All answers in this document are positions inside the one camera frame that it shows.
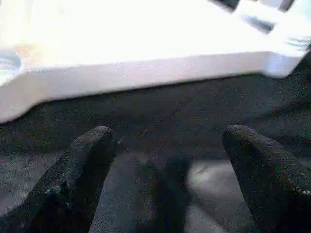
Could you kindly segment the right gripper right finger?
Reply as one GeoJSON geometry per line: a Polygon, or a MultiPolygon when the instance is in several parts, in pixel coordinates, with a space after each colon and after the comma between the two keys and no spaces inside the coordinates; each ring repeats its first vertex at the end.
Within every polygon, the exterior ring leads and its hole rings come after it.
{"type": "Polygon", "coordinates": [[[278,142],[243,125],[223,133],[252,218],[262,233],[311,231],[311,169],[278,142]]]}

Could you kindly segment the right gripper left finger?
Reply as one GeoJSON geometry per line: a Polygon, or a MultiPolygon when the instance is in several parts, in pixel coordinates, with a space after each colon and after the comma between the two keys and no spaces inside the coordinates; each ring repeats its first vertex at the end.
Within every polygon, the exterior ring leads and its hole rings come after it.
{"type": "Polygon", "coordinates": [[[111,128],[98,126],[72,141],[26,199],[0,218],[2,233],[86,233],[116,157],[111,128]]]}

